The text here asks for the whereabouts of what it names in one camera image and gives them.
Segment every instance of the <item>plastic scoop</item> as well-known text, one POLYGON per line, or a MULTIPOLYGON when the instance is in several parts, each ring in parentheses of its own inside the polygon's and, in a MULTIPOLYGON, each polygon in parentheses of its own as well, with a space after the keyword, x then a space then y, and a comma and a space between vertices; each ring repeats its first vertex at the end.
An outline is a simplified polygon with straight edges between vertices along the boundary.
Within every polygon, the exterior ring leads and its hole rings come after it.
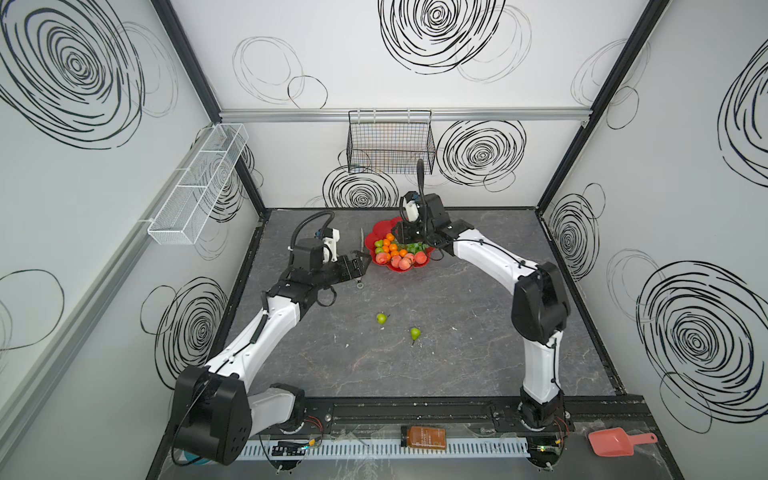
POLYGON ((644 443, 656 443, 659 439, 654 433, 627 435, 624 429, 608 429, 589 434, 592 449, 601 457, 624 457, 634 455, 634 446, 644 443))

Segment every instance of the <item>wire basket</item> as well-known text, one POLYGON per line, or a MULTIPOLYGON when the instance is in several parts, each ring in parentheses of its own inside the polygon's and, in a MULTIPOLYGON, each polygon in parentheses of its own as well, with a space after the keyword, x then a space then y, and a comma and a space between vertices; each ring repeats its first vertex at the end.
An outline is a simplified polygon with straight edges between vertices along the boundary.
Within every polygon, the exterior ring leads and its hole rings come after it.
POLYGON ((351 174, 376 170, 386 174, 416 174, 435 165, 435 138, 429 110, 352 110, 346 139, 346 162, 351 174))
POLYGON ((243 124, 218 124, 208 135, 147 232, 160 245, 193 245, 227 185, 248 133, 243 124))

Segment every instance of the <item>black cable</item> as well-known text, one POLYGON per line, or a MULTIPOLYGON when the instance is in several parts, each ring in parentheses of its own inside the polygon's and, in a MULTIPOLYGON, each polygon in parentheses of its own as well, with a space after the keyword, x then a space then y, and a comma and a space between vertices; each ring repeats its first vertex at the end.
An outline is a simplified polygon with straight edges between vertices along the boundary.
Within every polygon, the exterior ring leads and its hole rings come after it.
POLYGON ((563 387, 560 386, 560 382, 558 382, 558 339, 554 339, 554 345, 552 346, 552 349, 554 350, 554 354, 552 355, 552 382, 558 386, 560 391, 563 391, 563 387))
POLYGON ((270 456, 266 453, 266 449, 264 448, 264 442, 261 439, 261 434, 259 434, 259 443, 261 444, 261 450, 264 452, 264 458, 272 465, 276 470, 280 470, 280 464, 276 463, 274 460, 270 458, 270 456))
POLYGON ((525 260, 523 260, 523 261, 518 260, 517 258, 515 258, 515 256, 513 256, 507 250, 504 250, 500 246, 494 245, 493 243, 485 242, 483 240, 474 240, 474 239, 471 239, 471 238, 458 238, 458 239, 453 240, 453 241, 454 242, 474 242, 474 243, 480 243, 481 245, 488 245, 490 247, 494 247, 496 250, 499 250, 500 252, 502 252, 507 257, 513 259, 518 264, 518 266, 525 267, 525 268, 528 268, 530 270, 538 270, 537 267, 526 265, 525 263, 523 263, 523 262, 525 262, 525 260))
POLYGON ((333 288, 333 285, 330 285, 328 288, 330 288, 331 289, 331 293, 333 293, 333 300, 331 300, 331 303, 329 303, 328 305, 325 305, 324 303, 320 302, 320 299, 317 299, 315 301, 317 302, 318 305, 320 305, 320 306, 331 306, 334 303, 336 303, 336 290, 333 288))
POLYGON ((322 232, 324 232, 326 228, 328 228, 328 226, 331 223, 331 220, 333 220, 333 217, 335 216, 335 214, 331 210, 323 210, 322 212, 317 212, 316 214, 310 215, 304 220, 301 220, 301 222, 296 226, 296 229, 293 231, 293 233, 290 236, 290 255, 288 258, 289 268, 291 265, 293 265, 293 248, 296 246, 296 238, 299 236, 299 232, 301 231, 301 229, 303 229, 312 220, 323 217, 325 215, 328 215, 328 220, 326 220, 326 222, 323 224, 322 229, 320 230, 322 235, 322 232))
MULTIPOLYGON (((238 350, 234 355, 237 355, 238 353, 242 352, 243 349, 245 348, 245 346, 242 349, 238 350)), ((219 372, 219 370, 221 370, 226 364, 227 364, 227 362, 224 362, 221 365, 219 365, 219 368, 217 368, 214 371, 214 375, 216 375, 219 372)), ((192 465, 193 463, 195 463, 198 460, 201 460, 203 458, 202 455, 199 455, 199 456, 197 456, 197 458, 193 458, 192 460, 190 460, 187 463, 179 463, 179 462, 177 462, 176 461, 176 457, 174 457, 174 450, 176 448, 176 447, 174 447, 174 443, 176 443, 176 438, 179 436, 179 432, 181 431, 181 424, 183 424, 184 420, 189 416, 190 412, 192 411, 192 407, 194 407, 194 404, 197 403, 197 400, 199 400, 200 397, 203 395, 203 392, 205 392, 205 389, 208 388, 208 384, 210 383, 210 381, 212 379, 213 379, 213 377, 210 377, 208 380, 206 380, 206 382, 203 384, 203 388, 200 389, 200 393, 198 393, 197 396, 194 398, 194 400, 192 400, 192 403, 190 404, 190 407, 184 413, 184 416, 181 417, 181 420, 179 420, 179 426, 176 427, 176 432, 174 433, 174 437, 170 441, 170 460, 174 463, 174 465, 176 465, 178 467, 186 467, 188 465, 192 465)))
POLYGON ((442 250, 441 250, 441 249, 439 249, 438 247, 432 247, 432 248, 434 248, 435 250, 437 250, 437 251, 439 251, 440 253, 442 253, 442 257, 440 257, 440 258, 432 258, 432 255, 430 254, 430 255, 429 255, 429 259, 430 259, 430 260, 434 260, 435 262, 439 262, 440 260, 442 260, 442 259, 444 259, 444 258, 445 258, 445 252, 444 252, 444 251, 442 251, 442 250))

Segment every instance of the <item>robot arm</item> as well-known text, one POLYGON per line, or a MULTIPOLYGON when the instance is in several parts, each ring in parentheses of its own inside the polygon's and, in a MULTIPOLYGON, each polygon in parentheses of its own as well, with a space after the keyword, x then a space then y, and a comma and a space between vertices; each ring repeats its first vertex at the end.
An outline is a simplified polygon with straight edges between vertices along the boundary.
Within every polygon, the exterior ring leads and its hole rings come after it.
POLYGON ((424 195, 419 189, 420 193, 408 192, 401 200, 403 220, 392 234, 398 243, 425 242, 466 260, 512 294, 512 324, 525 344, 519 411, 528 428, 542 430, 553 422, 554 413, 563 404, 558 357, 570 305, 558 268, 514 255, 464 220, 451 221, 440 197, 424 195))
POLYGON ((359 281, 370 265, 367 252, 354 251, 351 258, 336 253, 339 231, 328 228, 332 219, 333 212, 323 211, 299 224, 291 237, 288 267, 269 292, 262 292, 262 310, 219 355, 179 375, 169 421, 174 448, 229 465, 251 435, 272 425, 286 431, 301 426, 303 390, 275 384, 256 396, 247 391, 277 343, 310 307, 333 304, 333 285, 359 281), (310 221, 324 216, 328 220, 314 237, 296 239, 310 221), (318 301, 320 290, 332 291, 331 304, 318 301))
MULTIPOLYGON (((399 243, 425 242, 475 264, 513 295, 511 321, 525 342, 525 380, 518 407, 523 423, 541 430, 562 408, 558 354, 570 306, 558 268, 525 260, 485 238, 464 220, 451 221, 436 194, 409 192, 405 212, 392 233, 399 243)), ((263 308, 237 338, 202 367, 188 366, 179 375, 170 423, 173 447, 229 465, 246 440, 277 425, 285 432, 300 428, 304 394, 275 384, 256 396, 247 391, 277 343, 319 303, 319 290, 360 278, 370 264, 368 253, 352 259, 336 255, 338 230, 328 228, 333 213, 304 220, 290 243, 289 265, 277 283, 262 294, 263 308), (314 238, 297 241, 309 221, 328 216, 314 238)))

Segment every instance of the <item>gray countertop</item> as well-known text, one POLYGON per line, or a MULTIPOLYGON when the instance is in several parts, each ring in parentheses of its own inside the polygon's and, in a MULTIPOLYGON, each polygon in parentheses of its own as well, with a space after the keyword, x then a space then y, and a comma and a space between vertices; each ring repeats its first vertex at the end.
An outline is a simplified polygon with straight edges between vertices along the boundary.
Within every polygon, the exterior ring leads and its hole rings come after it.
MULTIPOLYGON (((260 310, 260 292, 286 267, 293 229, 312 213, 272 212, 227 342, 260 310)), ((532 210, 449 213, 513 253, 555 262, 532 210)), ((339 254, 360 248, 360 228, 367 234, 376 222, 396 216, 394 210, 336 211, 331 227, 341 233, 339 254)), ((321 223, 310 223, 300 238, 321 223)), ((354 281, 337 285, 331 307, 313 306, 277 345, 250 393, 282 382, 308 396, 519 395, 525 363, 521 337, 511 324, 511 297, 478 267, 451 256, 406 273, 371 264, 363 281, 362 290, 354 281), (383 328, 376 322, 379 312, 389 315, 383 328), (422 336, 412 346, 414 326, 422 336)), ((320 298, 327 303, 330 294, 320 298)), ((560 383, 568 396, 614 393, 575 308, 563 337, 560 383)))

